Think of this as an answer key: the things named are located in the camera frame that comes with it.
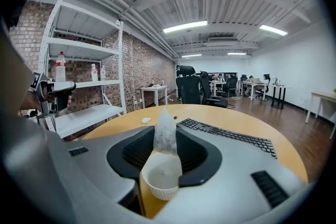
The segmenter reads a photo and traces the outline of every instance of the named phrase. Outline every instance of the white paper cup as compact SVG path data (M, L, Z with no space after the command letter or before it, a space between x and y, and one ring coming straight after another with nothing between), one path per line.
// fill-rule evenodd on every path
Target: white paper cup
M178 191L182 176L180 158L171 154L151 155L141 170L143 180L151 193L160 200L171 200Z

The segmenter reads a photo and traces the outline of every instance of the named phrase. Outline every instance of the white desk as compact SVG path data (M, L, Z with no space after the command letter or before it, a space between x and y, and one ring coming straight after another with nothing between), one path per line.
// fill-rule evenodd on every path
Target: white desk
M168 105L167 86L141 88L142 108L143 109L145 108L145 98L143 95L144 91L154 92L154 104L158 106L159 105L158 91L161 91L163 89L164 89L164 95L165 95L165 103L166 105Z
M318 115L319 115L319 113L320 113L321 104L322 104L321 100L322 99L325 99L325 100L328 100L330 102L336 103L336 93L334 93L334 92L311 92L311 99L310 99L310 105L309 105L308 114L307 114L307 117L306 117L306 123L308 123L308 120L309 120L309 116L310 116L310 112L311 112L311 107L313 105L314 96L320 98L319 108L318 108L318 110L316 112L315 118L317 118ZM330 139L332 139L332 136L334 135L335 129L336 129L336 124L334 125L334 128L332 129L331 135L329 137Z
M225 85L226 84L226 81L216 81L216 80L213 80L211 82L211 86L214 87L214 96L216 96L216 88L217 88L217 85L220 84L220 85Z
M286 89L291 89L292 87L289 87L289 86L284 86L284 85L268 85L269 87L273 87L273 99L272 99L272 104L271 106L275 109L283 109L284 107L284 102L285 102L285 95L286 95ZM278 105L277 106L274 106L274 99L275 99L275 90L279 88L279 98L278 98ZM284 90L283 92L283 96L282 96L282 104L280 106L280 100L281 100L281 90Z
M246 85L251 85L251 96L249 97L250 100L252 101L253 100L253 89L254 89L254 86L264 86L264 95L262 96L262 100L264 101L265 100L265 94L266 94L266 84L264 83L254 83L254 82L249 82L249 81L242 81L242 85L241 85L241 94L243 95L243 90L244 90L244 84Z

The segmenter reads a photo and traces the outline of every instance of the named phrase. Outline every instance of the white bottle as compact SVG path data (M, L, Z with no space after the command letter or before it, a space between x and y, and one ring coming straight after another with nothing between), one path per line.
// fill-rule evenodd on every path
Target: white bottle
M100 69L100 80L105 80L105 79L106 79L105 66L101 66L101 69Z
M91 69L91 76L92 76L92 81L98 81L98 72L96 70L96 65L93 63Z
M65 81L65 57L63 51L56 59L56 82Z

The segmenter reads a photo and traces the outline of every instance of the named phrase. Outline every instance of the white wall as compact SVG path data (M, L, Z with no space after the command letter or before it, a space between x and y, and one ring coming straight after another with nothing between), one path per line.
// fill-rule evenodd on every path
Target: white wall
M336 88L336 43L325 21L259 50L250 58L247 73L254 77L275 74L287 89L287 102L308 108L311 91L332 92ZM317 98L312 112L317 111ZM336 104L322 103L321 115L336 122Z
M224 73L224 72L237 72L238 78L242 74L246 74L247 61L249 59L240 58L225 58L225 57L207 57L199 59L185 59L181 60L181 65L192 66L196 72L206 71L208 73Z

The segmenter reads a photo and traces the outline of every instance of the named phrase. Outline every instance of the shelving unit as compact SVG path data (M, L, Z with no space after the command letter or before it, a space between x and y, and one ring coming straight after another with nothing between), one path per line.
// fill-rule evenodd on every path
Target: shelving unit
M118 51L103 47L103 39L112 32L118 31ZM76 83L76 88L101 86L103 104L88 109L69 113L55 118L46 118L48 128L56 131L61 138L83 130L95 123L115 115L126 114L124 86L122 80L122 31L123 22L111 22L106 18L84 8L58 0L52 10L43 33L38 70L47 74L49 60L56 59L61 51L66 60L88 61L100 63L113 55L118 55L118 80L87 81ZM74 35L99 41L101 46L88 43L54 38L54 32ZM121 107L114 106L104 93L106 85L118 84L120 88Z

